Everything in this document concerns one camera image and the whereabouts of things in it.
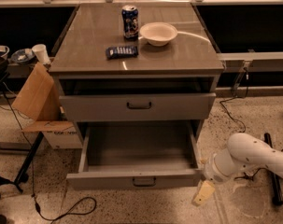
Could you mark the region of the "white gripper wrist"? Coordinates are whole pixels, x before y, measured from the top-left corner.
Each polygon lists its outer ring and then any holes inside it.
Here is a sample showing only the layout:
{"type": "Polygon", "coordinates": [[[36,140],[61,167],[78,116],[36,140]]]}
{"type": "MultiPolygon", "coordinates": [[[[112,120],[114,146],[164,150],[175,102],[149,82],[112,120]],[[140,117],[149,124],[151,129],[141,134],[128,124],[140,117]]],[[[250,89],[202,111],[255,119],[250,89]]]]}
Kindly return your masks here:
{"type": "Polygon", "coordinates": [[[195,206],[206,203],[215,191],[214,184],[228,181],[237,171],[233,157],[227,148],[218,153],[213,153],[208,160],[200,159],[199,162],[204,165],[203,174],[206,180],[199,182],[192,198],[191,203],[195,206]]]}

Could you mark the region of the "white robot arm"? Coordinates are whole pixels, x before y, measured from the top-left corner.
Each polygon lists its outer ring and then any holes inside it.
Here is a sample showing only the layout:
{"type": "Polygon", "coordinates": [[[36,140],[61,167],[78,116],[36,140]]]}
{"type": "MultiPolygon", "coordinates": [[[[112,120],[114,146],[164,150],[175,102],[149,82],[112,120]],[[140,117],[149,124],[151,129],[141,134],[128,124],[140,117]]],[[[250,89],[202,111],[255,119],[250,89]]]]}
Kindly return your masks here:
{"type": "Polygon", "coordinates": [[[226,148],[213,153],[205,162],[192,204],[204,204],[218,184],[228,181],[233,175],[255,168],[264,168],[283,178],[283,152],[250,134],[234,133],[228,138],[226,148]]]}

